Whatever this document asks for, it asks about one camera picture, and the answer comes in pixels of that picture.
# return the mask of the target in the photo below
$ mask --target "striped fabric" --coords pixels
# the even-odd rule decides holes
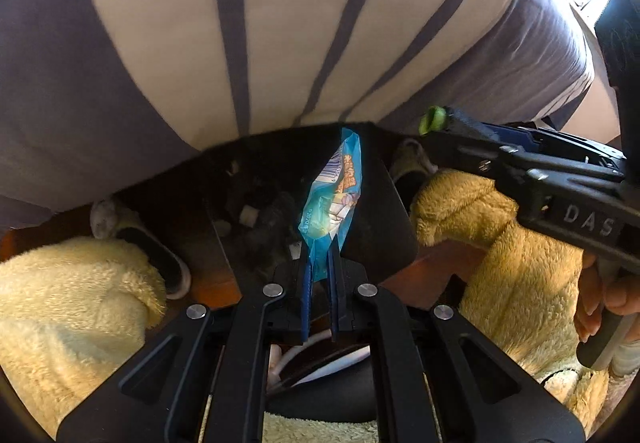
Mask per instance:
[[[0,228],[241,136],[531,119],[592,79],[566,0],[0,0]]]

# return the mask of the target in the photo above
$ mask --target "green object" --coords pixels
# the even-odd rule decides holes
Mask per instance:
[[[444,107],[437,105],[430,106],[427,114],[422,116],[420,125],[418,125],[418,132],[420,136],[424,136],[432,130],[442,130],[447,125],[447,110]]]

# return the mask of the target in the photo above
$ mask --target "human hand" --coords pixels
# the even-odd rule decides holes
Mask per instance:
[[[605,286],[595,265],[596,257],[590,253],[582,256],[582,273],[578,280],[578,303],[574,324],[580,340],[586,342],[589,336],[600,329],[604,304],[616,315],[640,312],[640,276],[628,275]],[[640,317],[626,334],[625,342],[640,340]]]

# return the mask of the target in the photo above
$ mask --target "striped bedding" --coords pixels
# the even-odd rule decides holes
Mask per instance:
[[[528,120],[592,80],[567,0],[0,0],[0,230],[241,136]]]

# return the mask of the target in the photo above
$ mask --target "candy wrapper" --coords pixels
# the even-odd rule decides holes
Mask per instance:
[[[311,185],[298,227],[309,248],[313,282],[327,277],[327,254],[336,235],[342,249],[361,183],[360,138],[344,128],[340,147]]]

